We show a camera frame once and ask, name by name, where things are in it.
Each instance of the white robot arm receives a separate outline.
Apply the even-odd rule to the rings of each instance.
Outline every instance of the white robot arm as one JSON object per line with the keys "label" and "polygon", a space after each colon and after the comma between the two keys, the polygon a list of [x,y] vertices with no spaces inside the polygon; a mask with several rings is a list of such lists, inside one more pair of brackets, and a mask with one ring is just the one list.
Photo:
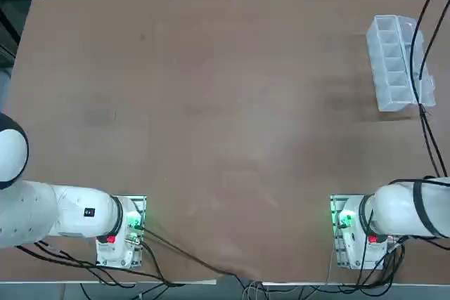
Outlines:
{"label": "white robot arm", "polygon": [[96,237],[104,266],[137,266],[142,216],[128,197],[19,179],[29,158],[23,129],[0,113],[0,248],[50,236]]}
{"label": "white robot arm", "polygon": [[336,223],[350,268],[372,269],[387,250],[387,236],[450,237],[450,178],[397,180],[373,195],[354,195]]}

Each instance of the cable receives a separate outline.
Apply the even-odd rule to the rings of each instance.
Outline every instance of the cable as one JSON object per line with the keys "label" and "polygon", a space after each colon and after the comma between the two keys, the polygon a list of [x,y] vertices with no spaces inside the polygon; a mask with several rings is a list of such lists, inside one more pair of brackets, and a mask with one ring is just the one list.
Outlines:
{"label": "cable", "polygon": [[158,261],[156,260],[156,255],[153,252],[153,250],[150,248],[150,246],[148,246],[145,242],[141,242],[141,246],[146,249],[146,251],[150,254],[152,260],[153,260],[153,264],[155,265],[155,269],[156,269],[156,273],[158,275],[158,277],[161,279],[161,281],[164,283],[164,285],[166,285],[167,287],[181,287],[184,286],[184,284],[174,284],[173,282],[170,282],[169,280],[167,280],[161,272],[160,266],[157,263]]}
{"label": "cable", "polygon": [[[33,251],[31,251],[29,249],[26,249],[25,247],[20,246],[20,245],[16,246],[16,248],[19,249],[20,251],[30,255],[30,256],[33,256],[34,258],[42,260],[42,261],[48,261],[48,262],[51,262],[51,263],[57,263],[58,265],[69,266],[69,267],[74,267],[74,268],[86,268],[85,266],[80,266],[78,264],[75,265],[73,263],[67,263],[65,261],[59,261],[59,260],[48,258],[46,256],[42,256],[41,254],[33,252]],[[150,273],[138,272],[137,270],[129,270],[129,269],[126,269],[126,268],[116,268],[116,267],[110,267],[110,266],[101,266],[101,267],[97,266],[96,268],[97,269],[101,268],[103,270],[118,270],[120,272],[125,272],[125,273],[135,274],[135,275],[142,275],[144,277],[149,277],[149,278],[160,280],[159,277],[156,276],[156,275],[153,275],[153,274],[150,274]]]}
{"label": "cable", "polygon": [[[51,247],[49,244],[47,244],[47,243],[46,243],[45,241],[43,241],[43,240],[40,241],[39,243],[42,243],[43,245],[45,245],[45,246],[47,246],[47,247]],[[88,266],[91,266],[92,269],[98,269],[98,270],[104,272],[104,273],[112,280],[112,282],[113,282],[112,284],[109,283],[109,282],[107,282],[107,281],[105,281],[102,277],[100,277],[98,274],[96,274],[95,272],[93,272],[89,267],[84,267],[87,271],[89,271],[89,272],[90,272],[92,275],[94,275],[97,279],[99,279],[101,282],[103,282],[104,284],[106,284],[106,285],[108,285],[108,286],[119,286],[119,287],[121,287],[121,288],[133,288],[133,287],[136,286],[136,285],[123,285],[123,284],[121,284],[120,282],[116,281],[116,279],[113,278],[112,275],[109,274],[108,271],[104,270],[103,267],[94,265],[94,264],[90,263],[89,261],[82,261],[82,260],[75,259],[74,257],[70,256],[67,252],[64,252],[64,251],[62,251],[62,250],[60,250],[60,252],[61,252],[62,254],[64,254],[65,256],[61,256],[60,254],[55,254],[55,253],[53,253],[53,252],[50,252],[48,249],[42,247],[39,243],[36,242],[34,245],[37,246],[38,248],[40,248],[40,250],[46,252],[46,253],[47,253],[48,255],[50,255],[50,256],[53,256],[53,257],[59,258],[59,259],[63,259],[63,260],[74,261],[74,262],[78,263],[80,266],[83,266],[83,267],[84,267],[84,264],[86,264],[86,265],[88,265]]]}
{"label": "cable", "polygon": [[139,293],[138,295],[132,297],[130,300],[143,299],[143,296],[144,296],[145,294],[147,294],[147,293],[149,293],[149,292],[151,292],[151,291],[153,291],[153,290],[155,290],[155,289],[157,289],[157,288],[160,288],[160,287],[162,287],[162,286],[164,286],[164,284],[159,284],[159,285],[153,286],[153,287],[151,287],[151,288],[149,288],[149,289],[143,291],[142,293]]}
{"label": "cable", "polygon": [[[429,128],[428,119],[427,119],[426,114],[425,114],[425,108],[423,108],[422,103],[420,103],[420,101],[419,101],[419,95],[418,95],[418,92],[417,92],[416,84],[414,83],[414,75],[413,75],[414,46],[416,44],[416,39],[417,39],[417,34],[418,34],[418,30],[419,30],[420,24],[422,23],[423,16],[425,15],[425,11],[427,10],[427,7],[430,4],[430,1],[431,0],[425,0],[425,4],[422,7],[422,11],[419,14],[419,18],[417,20],[417,24],[416,24],[416,27],[415,27],[414,32],[413,32],[413,38],[412,38],[412,41],[411,41],[411,51],[410,51],[410,54],[409,54],[409,76],[410,76],[410,80],[411,80],[411,87],[413,89],[414,97],[415,97],[415,99],[417,101],[417,104],[419,106],[419,115],[420,115],[421,123],[427,127],[428,133],[430,135],[430,139],[432,140],[433,147],[435,148],[436,155],[438,157],[438,160],[439,160],[439,163],[441,165],[442,171],[444,172],[444,175],[447,176],[446,168],[445,168],[445,165],[444,165],[444,161],[443,161],[442,156],[440,154],[439,148],[437,147],[436,140],[435,140],[434,136],[432,135],[431,128]],[[436,168],[436,166],[434,164],[434,158],[433,158],[433,155],[432,155],[432,152],[431,152],[431,149],[430,149],[430,144],[428,143],[428,138],[426,136],[426,132],[424,131],[424,128],[423,128],[423,135],[424,135],[424,138],[425,138],[425,143],[426,143],[426,146],[427,146],[428,154],[430,156],[430,160],[431,160],[431,162],[433,164],[433,167],[434,167],[434,169],[436,171],[436,174],[439,176],[439,172],[438,172],[438,170],[437,170],[437,168]]]}
{"label": "cable", "polygon": [[418,237],[418,236],[414,236],[413,238],[423,240],[424,242],[427,242],[428,244],[439,247],[440,249],[443,249],[444,251],[450,251],[450,247],[442,246],[440,244],[437,244],[436,242],[433,242],[434,238],[426,238],[426,237]]}
{"label": "cable", "polygon": [[159,299],[165,292],[167,292],[169,288],[166,287],[166,289],[162,290],[157,296],[155,296],[154,298],[152,298],[152,300],[156,300]]}
{"label": "cable", "polygon": [[79,284],[82,288],[83,294],[86,297],[87,300],[92,300],[91,297],[89,295],[87,295],[86,290],[84,289],[83,284]]}
{"label": "cable", "polygon": [[331,266],[332,266],[331,264],[333,262],[333,257],[334,257],[334,253],[335,253],[335,246],[336,246],[335,238],[336,238],[336,234],[338,233],[338,222],[337,222],[337,220],[338,220],[338,214],[335,215],[336,229],[333,232],[333,248],[331,249],[330,261],[328,262],[328,272],[326,274],[325,284],[323,284],[321,286],[318,286],[317,288],[311,286],[313,288],[312,292],[309,293],[308,295],[306,295],[305,298],[301,299],[303,291],[304,291],[304,287],[303,287],[302,290],[300,291],[299,296],[298,296],[299,300],[308,300],[308,299],[310,299],[313,295],[315,295],[315,293],[317,291],[320,291],[320,287],[326,286],[328,284],[328,280],[330,279],[330,275],[331,275]]}
{"label": "cable", "polygon": [[243,286],[243,288],[245,288],[245,287],[244,287],[244,284],[240,281],[239,277],[238,277],[235,273],[231,273],[231,272],[228,272],[228,271],[226,271],[226,270],[222,270],[222,269],[220,269],[220,268],[211,266],[210,264],[208,264],[208,263],[204,262],[203,260],[197,258],[196,256],[193,256],[192,254],[189,254],[188,252],[186,252],[186,251],[180,249],[180,248],[177,247],[176,245],[172,244],[172,243],[169,242],[168,240],[164,239],[163,237],[157,235],[156,233],[154,233],[153,231],[150,231],[150,230],[147,229],[147,228],[144,228],[144,227],[142,227],[142,226],[136,226],[135,228],[147,232],[148,234],[150,234],[150,235],[152,235],[153,237],[157,238],[157,239],[160,240],[161,242],[163,242],[163,243],[165,243],[166,245],[170,246],[172,249],[177,250],[178,252],[182,253],[184,256],[186,256],[186,257],[188,257],[189,259],[195,261],[196,263],[199,263],[200,265],[202,265],[202,266],[204,266],[204,267],[206,267],[206,268],[212,270],[212,271],[215,272],[215,273],[218,273],[218,274],[224,274],[224,275],[231,275],[231,276],[235,277],[235,278],[239,281],[239,283]]}
{"label": "cable", "polygon": [[[372,218],[373,218],[373,212],[371,212],[371,215],[368,220],[368,224],[371,223]],[[374,296],[374,297],[379,297],[379,296],[386,294],[389,291],[389,289],[391,288],[393,280],[394,280],[394,276],[404,260],[404,255],[405,255],[404,242],[406,240],[408,240],[408,237],[401,237],[397,241],[397,243],[391,249],[389,249],[386,252],[386,254],[374,265],[374,267],[372,268],[370,273],[365,277],[364,281],[361,282],[362,271],[364,269],[364,261],[366,258],[367,242],[368,242],[368,231],[366,231],[366,240],[364,243],[364,251],[363,251],[363,257],[361,260],[361,268],[359,270],[359,276],[358,276],[358,280],[357,280],[356,284],[355,285],[337,286],[338,290],[327,290],[327,289],[320,289],[320,287],[310,286],[313,289],[313,291],[310,292],[305,298],[303,298],[301,300],[307,300],[315,292],[330,293],[330,294],[339,294],[339,293],[353,294],[357,291],[360,291],[360,292],[364,293],[366,296]],[[399,256],[399,259],[397,260],[398,247],[401,247],[401,254]],[[385,267],[384,267],[381,275],[379,275],[378,279],[375,282],[366,284],[368,282],[368,280],[371,278],[372,274],[376,271],[376,269],[382,262],[385,262]],[[387,275],[387,272],[391,267],[392,267],[392,270]],[[371,294],[371,293],[366,292],[366,290],[383,287],[385,285],[387,285],[387,287],[380,293]]]}
{"label": "cable", "polygon": [[304,286],[302,286],[302,289],[300,290],[300,293],[298,294],[297,300],[300,300],[302,298],[303,292],[304,292]]}
{"label": "cable", "polygon": [[445,182],[441,182],[441,181],[431,181],[429,179],[424,179],[424,178],[417,178],[417,179],[414,179],[414,178],[399,178],[399,179],[394,179],[388,185],[396,184],[396,183],[433,184],[433,185],[439,185],[439,186],[446,186],[446,187],[450,188],[450,183],[445,183]]}

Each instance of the power cable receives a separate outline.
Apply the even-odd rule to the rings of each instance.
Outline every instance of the power cable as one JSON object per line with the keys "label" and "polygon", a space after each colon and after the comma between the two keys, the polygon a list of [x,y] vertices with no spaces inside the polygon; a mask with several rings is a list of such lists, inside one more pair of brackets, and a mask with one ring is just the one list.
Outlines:
{"label": "power cable", "polygon": [[164,284],[158,284],[156,286],[153,286],[145,291],[143,291],[142,293],[139,293],[138,295],[132,297],[130,300],[139,300],[139,299],[143,299],[143,296],[146,295],[147,293],[150,293],[151,291],[154,291],[155,289],[158,289],[160,287],[164,286]]}
{"label": "power cable", "polygon": [[425,4],[422,7],[422,10],[421,10],[421,12],[419,14],[419,17],[418,17],[418,20],[417,20],[416,27],[415,27],[414,32],[413,32],[413,38],[412,38],[412,41],[411,41],[411,51],[410,51],[410,54],[409,54],[409,76],[410,76],[410,81],[411,81],[411,87],[413,89],[413,94],[414,94],[414,97],[415,97],[415,99],[417,101],[417,104],[418,104],[418,107],[419,107],[420,123],[422,124],[423,136],[424,136],[424,139],[425,139],[425,144],[426,144],[426,147],[427,147],[428,155],[429,155],[430,160],[431,160],[432,165],[433,165],[433,169],[435,170],[436,175],[438,177],[440,177],[439,170],[437,169],[437,166],[435,164],[434,156],[433,156],[433,153],[431,151],[431,147],[430,147],[430,144],[429,144],[429,141],[428,141],[427,132],[428,132],[428,135],[430,136],[430,139],[432,141],[432,144],[433,144],[433,147],[435,149],[436,155],[438,157],[439,164],[440,164],[440,166],[442,168],[443,174],[444,174],[444,176],[447,177],[448,175],[447,175],[447,172],[446,172],[446,167],[444,165],[444,160],[442,159],[441,152],[439,150],[439,147],[437,146],[437,142],[435,140],[435,137],[432,134],[432,131],[431,131],[431,128],[430,128],[430,125],[428,123],[428,119],[427,119],[427,116],[426,116],[425,108],[423,107],[422,103],[419,100],[419,95],[418,95],[418,92],[417,92],[416,84],[414,82],[414,74],[413,74],[414,47],[415,47],[415,44],[416,44],[416,39],[417,39],[417,35],[418,35],[418,30],[419,30],[420,24],[422,23],[423,16],[425,15],[425,12],[426,12],[426,10],[428,8],[428,5],[430,4],[430,1],[431,0],[425,0]]}
{"label": "power cable", "polygon": [[180,249],[179,247],[177,247],[176,245],[172,244],[171,242],[169,242],[168,240],[164,239],[163,237],[161,237],[160,235],[158,235],[157,233],[154,233],[153,231],[144,228],[143,226],[136,226],[136,229],[139,230],[143,230],[145,232],[147,232],[148,234],[152,235],[153,237],[157,238],[159,241],[163,242],[164,244],[168,245],[169,247],[171,247],[172,249],[175,249],[176,251],[178,251],[179,253],[183,254],[185,257],[189,258],[190,260],[195,261],[196,263],[199,263],[200,265],[212,270],[215,273],[218,274],[223,274],[223,275],[231,275],[233,277],[235,277],[237,279],[237,281],[239,281],[239,283],[241,284],[241,286],[245,289],[244,284],[240,281],[239,277],[232,272],[228,272],[227,270],[222,270],[220,268],[214,267],[208,263],[206,263],[205,261],[197,258],[196,256],[189,254],[188,252]]}
{"label": "power cable", "polygon": [[82,288],[83,294],[86,297],[87,300],[92,300],[91,297],[89,295],[87,295],[86,290],[84,289],[83,284],[79,284],[79,286]]}
{"label": "power cable", "polygon": [[[40,244],[43,244],[43,245],[47,246],[48,248],[50,248],[51,246],[44,241],[36,242],[34,244],[40,250],[42,250],[43,252],[46,252],[49,256],[53,256],[55,258],[59,258],[59,259],[63,259],[63,260],[73,261],[73,262],[78,263],[79,266],[82,266],[82,267],[84,267],[84,264],[91,266],[91,267],[84,267],[84,268],[86,268],[87,271],[89,271],[93,276],[95,276],[99,281],[101,281],[105,285],[119,286],[121,288],[133,288],[136,286],[136,285],[123,285],[120,282],[116,281],[116,279],[101,266],[94,265],[94,264],[90,263],[89,261],[81,261],[81,260],[75,259],[74,257],[70,256],[67,252],[64,252],[64,251],[60,251],[62,254],[64,254],[64,256],[53,253],[53,252],[49,251],[48,249],[42,247]],[[105,281],[102,277],[100,277],[98,274],[93,272],[91,269],[97,269],[97,270],[100,270],[101,272],[105,273],[112,280],[112,283]]]}
{"label": "power cable", "polygon": [[[73,264],[73,263],[69,263],[66,261],[60,261],[60,260],[56,260],[56,259],[52,259],[46,256],[42,256],[41,254],[38,254],[34,251],[31,251],[23,246],[16,246],[17,249],[19,249],[20,251],[33,256],[36,259],[42,260],[42,261],[48,261],[50,263],[56,263],[58,265],[62,265],[62,266],[68,266],[68,267],[73,267],[73,268],[86,268],[86,266],[81,266],[79,264]],[[97,266],[97,269],[103,269],[103,270],[118,270],[120,272],[125,272],[125,273],[129,273],[129,274],[134,274],[134,275],[142,275],[144,277],[149,277],[149,278],[153,278],[153,279],[157,279],[160,280],[160,278],[157,275],[153,275],[150,273],[144,273],[144,272],[139,272],[137,270],[130,270],[127,268],[116,268],[116,267],[110,267],[110,266]]]}
{"label": "power cable", "polygon": [[156,260],[156,255],[155,255],[155,253],[153,252],[153,250],[151,249],[151,247],[148,246],[145,242],[141,242],[141,246],[142,246],[142,247],[150,254],[150,257],[151,257],[151,259],[152,259],[152,261],[153,261],[153,265],[155,266],[156,273],[157,273],[159,279],[162,281],[162,283],[163,283],[164,285],[166,285],[167,287],[181,287],[181,286],[184,286],[184,284],[174,284],[173,282],[170,282],[169,280],[167,280],[167,279],[162,275],[160,266],[159,266],[159,264],[157,263],[158,261]]}
{"label": "power cable", "polygon": [[164,290],[162,290],[157,296],[155,296],[154,298],[152,298],[152,300],[156,300],[159,299],[165,292],[167,292],[169,288],[166,287]]}

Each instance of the transparent box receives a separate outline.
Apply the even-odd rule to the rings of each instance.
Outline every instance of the transparent box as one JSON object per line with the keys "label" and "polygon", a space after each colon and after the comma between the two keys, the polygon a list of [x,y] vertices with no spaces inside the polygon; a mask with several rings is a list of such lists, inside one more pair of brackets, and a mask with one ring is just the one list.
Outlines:
{"label": "transparent box", "polygon": [[[414,19],[399,15],[376,15],[367,31],[368,54],[381,112],[396,112],[408,104],[417,104],[409,74],[409,56],[415,28]],[[419,102],[431,107],[436,104],[435,82],[426,64],[422,80],[419,81],[422,45],[423,35],[419,30],[414,44],[413,78]]]}

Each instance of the wooden tabletop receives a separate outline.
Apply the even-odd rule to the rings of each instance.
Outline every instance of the wooden tabletop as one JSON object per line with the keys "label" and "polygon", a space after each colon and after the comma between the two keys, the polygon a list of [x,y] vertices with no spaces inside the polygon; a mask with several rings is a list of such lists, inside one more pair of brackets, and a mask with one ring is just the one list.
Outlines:
{"label": "wooden tabletop", "polygon": [[[424,1],[34,0],[6,103],[30,139],[24,178],[147,195],[147,226],[212,265],[324,282],[330,194],[433,174],[416,110],[378,112],[365,38],[374,15],[417,18]],[[444,158],[448,41],[445,22],[428,62]],[[171,280],[217,276],[151,244]],[[93,242],[57,245],[95,260]],[[0,259],[0,280],[92,280],[15,249]],[[449,273],[446,252],[410,242],[396,282]],[[330,281],[355,280],[333,265]]]}

